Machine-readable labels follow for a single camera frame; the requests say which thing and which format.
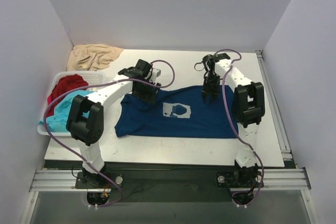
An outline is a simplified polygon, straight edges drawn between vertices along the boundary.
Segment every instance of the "clothing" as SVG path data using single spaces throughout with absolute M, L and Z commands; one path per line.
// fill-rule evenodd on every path
M 72 100 L 78 94 L 85 97 L 90 93 L 92 93 L 92 91 L 77 90 L 64 97 L 63 100 L 60 103 L 58 103 L 57 106 L 55 107 L 54 115 L 47 117 L 47 124 L 49 130 L 51 132 L 68 132 L 66 126 Z
M 76 45 L 72 49 L 67 71 L 98 70 L 108 68 L 111 61 L 116 60 L 124 49 L 110 47 L 105 44 Z
M 115 126 L 117 137 L 235 138 L 225 113 L 222 93 L 208 104 L 203 102 L 202 88 L 160 90 L 153 105 L 130 94 L 125 95 L 121 101 L 121 116 Z M 225 86 L 225 92 L 231 111 L 233 92 L 229 86 Z
M 57 85 L 54 87 L 51 95 L 48 97 L 47 101 L 50 104 L 55 98 L 59 97 L 61 94 L 68 92 L 72 89 L 83 87 L 89 85 L 84 81 L 82 76 L 78 74 L 73 74 L 71 76 L 64 76 L 59 79 Z M 54 108 L 60 101 L 56 102 L 48 111 L 47 116 L 52 116 L 54 114 Z

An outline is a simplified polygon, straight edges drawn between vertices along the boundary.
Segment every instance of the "turquoise towel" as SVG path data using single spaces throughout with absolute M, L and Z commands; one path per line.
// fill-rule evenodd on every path
M 48 128 L 51 132 L 68 132 L 66 129 L 68 116 L 71 108 L 72 100 L 76 95 L 81 95 L 83 97 L 88 94 L 93 93 L 92 91 L 78 90 L 68 94 L 63 100 L 58 103 L 54 109 L 54 115 L 47 117 Z

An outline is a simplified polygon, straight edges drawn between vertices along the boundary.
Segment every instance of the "white table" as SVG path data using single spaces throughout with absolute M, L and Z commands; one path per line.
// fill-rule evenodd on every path
M 213 52 L 124 50 L 120 57 L 103 72 L 112 80 L 123 68 L 135 66 L 138 59 L 148 62 L 164 59 L 170 62 L 176 72 L 175 82 L 167 90 L 203 84 L 204 72 L 194 70 L 194 64 Z M 256 54 L 242 54 L 243 59 L 235 66 L 251 80 L 263 82 Z M 171 81 L 172 73 L 168 66 L 156 63 L 162 70 L 157 79 L 165 85 Z M 120 101 L 116 102 L 104 115 L 104 133 L 99 140 L 101 155 L 106 162 L 130 162 L 152 164 L 191 164 L 191 165 L 233 165 L 238 140 L 213 138 L 179 138 L 126 136 L 117 138 L 114 126 L 121 114 Z M 284 167 L 279 142 L 271 116 L 268 98 L 265 93 L 265 116 L 258 131 L 257 153 L 265 166 Z M 79 152 L 76 140 L 60 137 L 60 140 Z M 45 155 L 46 160 L 77 161 L 76 155 L 51 140 Z

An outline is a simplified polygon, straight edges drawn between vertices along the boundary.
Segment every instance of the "white wall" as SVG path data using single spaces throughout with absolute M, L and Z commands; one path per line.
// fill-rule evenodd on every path
M 48 0 L 0 0 L 0 222 L 19 223 L 48 138 L 36 125 L 71 43 Z
M 292 0 L 264 59 L 321 223 L 336 223 L 336 0 Z
M 74 44 L 263 49 L 290 0 L 50 0 Z

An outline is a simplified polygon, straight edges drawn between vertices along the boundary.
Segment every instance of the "silver bolt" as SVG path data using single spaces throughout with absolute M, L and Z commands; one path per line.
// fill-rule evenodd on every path
M 222 176 L 222 175 L 220 175 L 219 177 L 218 177 L 218 182 L 219 183 L 224 183 L 225 182 L 225 178 L 224 178 L 224 176 Z
M 116 181 L 115 181 L 115 182 L 116 182 L 118 185 L 120 185 L 120 184 L 122 183 L 122 181 L 123 181 L 123 179 L 122 179 L 121 176 L 116 177 Z

